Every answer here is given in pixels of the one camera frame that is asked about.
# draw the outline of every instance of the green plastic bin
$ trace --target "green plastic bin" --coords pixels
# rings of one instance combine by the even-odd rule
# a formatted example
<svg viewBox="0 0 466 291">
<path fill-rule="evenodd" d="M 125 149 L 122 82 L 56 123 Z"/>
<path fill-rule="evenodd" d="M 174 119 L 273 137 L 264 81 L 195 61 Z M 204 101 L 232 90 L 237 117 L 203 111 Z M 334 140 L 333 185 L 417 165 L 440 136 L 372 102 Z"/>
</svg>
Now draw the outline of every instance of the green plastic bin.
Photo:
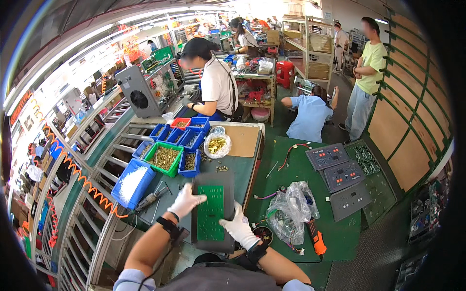
<svg viewBox="0 0 466 291">
<path fill-rule="evenodd" d="M 166 148 L 166 149 L 174 149 L 174 150 L 179 151 L 178 156 L 176 157 L 173 164 L 171 164 L 171 167 L 170 167 L 170 169 L 168 171 L 164 170 L 164 169 L 161 169 L 159 167 L 156 167 L 154 164 L 149 162 L 149 160 L 157 152 L 158 147 L 163 147 L 163 148 Z M 152 149 L 146 154 L 146 157 L 144 158 L 144 161 L 149 163 L 151 165 L 151 168 L 153 168 L 154 170 L 157 170 L 160 173 L 165 174 L 165 175 L 170 176 L 170 177 L 173 178 L 178 173 L 178 164 L 179 164 L 179 161 L 181 160 L 181 154 L 183 153 L 183 150 L 184 150 L 183 147 L 179 147 L 179 146 L 172 145 L 172 144 L 167 144 L 167 143 L 164 143 L 164 142 L 156 142 L 154 144 L 154 146 L 152 147 Z"/>
</svg>

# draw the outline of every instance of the yellow t-shirt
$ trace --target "yellow t-shirt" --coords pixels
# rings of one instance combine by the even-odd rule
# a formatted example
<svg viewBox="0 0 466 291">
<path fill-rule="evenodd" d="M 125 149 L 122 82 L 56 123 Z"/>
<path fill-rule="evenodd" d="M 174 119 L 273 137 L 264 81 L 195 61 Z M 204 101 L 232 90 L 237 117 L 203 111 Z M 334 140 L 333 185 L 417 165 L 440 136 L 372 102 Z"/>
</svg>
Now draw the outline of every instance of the yellow t-shirt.
<svg viewBox="0 0 466 291">
<path fill-rule="evenodd" d="M 381 42 L 372 45 L 370 41 L 368 41 L 364 46 L 363 55 L 361 56 L 363 58 L 362 67 L 371 66 L 377 73 L 373 75 L 362 75 L 361 79 L 356 79 L 356 84 L 362 91 L 368 94 L 377 92 L 379 85 L 376 84 L 376 82 L 381 80 L 384 75 L 382 72 L 379 72 L 379 70 L 385 68 L 386 59 L 383 58 L 385 55 L 387 55 L 387 50 Z"/>
</svg>

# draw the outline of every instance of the black cap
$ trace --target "black cap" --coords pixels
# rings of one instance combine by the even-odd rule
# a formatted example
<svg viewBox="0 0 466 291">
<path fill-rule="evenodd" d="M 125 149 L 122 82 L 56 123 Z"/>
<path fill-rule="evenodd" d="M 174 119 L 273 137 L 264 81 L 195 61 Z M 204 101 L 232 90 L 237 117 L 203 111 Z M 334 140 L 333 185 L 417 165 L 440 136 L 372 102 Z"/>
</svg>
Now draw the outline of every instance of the black cap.
<svg viewBox="0 0 466 291">
<path fill-rule="evenodd" d="M 206 40 L 205 38 L 195 37 L 188 41 L 185 48 L 181 53 L 178 53 L 176 58 L 181 59 L 184 56 L 205 56 L 206 53 L 210 53 L 211 50 L 218 50 L 217 44 Z"/>
<path fill-rule="evenodd" d="M 232 21 L 230 21 L 230 27 L 238 28 L 239 24 L 240 20 L 238 18 L 233 18 Z"/>
</svg>

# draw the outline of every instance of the white glove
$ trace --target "white glove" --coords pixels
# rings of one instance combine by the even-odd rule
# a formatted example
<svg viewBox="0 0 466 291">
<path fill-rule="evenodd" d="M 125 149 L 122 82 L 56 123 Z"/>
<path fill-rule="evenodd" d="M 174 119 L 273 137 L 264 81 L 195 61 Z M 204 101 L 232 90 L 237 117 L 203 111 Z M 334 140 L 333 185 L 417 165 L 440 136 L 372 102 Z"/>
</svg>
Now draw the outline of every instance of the white glove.
<svg viewBox="0 0 466 291">
<path fill-rule="evenodd" d="M 253 234 L 253 231 L 247 223 L 243 222 L 243 208 L 238 202 L 234 202 L 234 218 L 232 221 L 220 219 L 219 224 L 223 226 L 235 241 L 246 250 L 254 247 L 260 239 Z"/>
<path fill-rule="evenodd" d="M 185 217 L 191 210 L 203 202 L 207 201 L 206 195 L 193 195 L 192 194 L 192 184 L 186 183 L 185 186 L 178 193 L 178 196 L 175 199 L 175 202 L 170 206 L 167 211 L 176 214 L 181 220 Z"/>
</svg>

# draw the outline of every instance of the orange tool handle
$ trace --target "orange tool handle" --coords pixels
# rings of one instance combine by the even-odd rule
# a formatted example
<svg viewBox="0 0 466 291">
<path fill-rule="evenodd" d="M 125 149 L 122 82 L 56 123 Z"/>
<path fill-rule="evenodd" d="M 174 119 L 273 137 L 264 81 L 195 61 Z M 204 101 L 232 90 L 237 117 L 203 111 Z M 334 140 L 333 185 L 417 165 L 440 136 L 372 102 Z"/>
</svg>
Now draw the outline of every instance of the orange tool handle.
<svg viewBox="0 0 466 291">
<path fill-rule="evenodd" d="M 322 233 L 317 231 L 317 235 L 312 237 L 312 244 L 317 255 L 323 255 L 327 250 L 327 247 L 323 244 Z"/>
</svg>

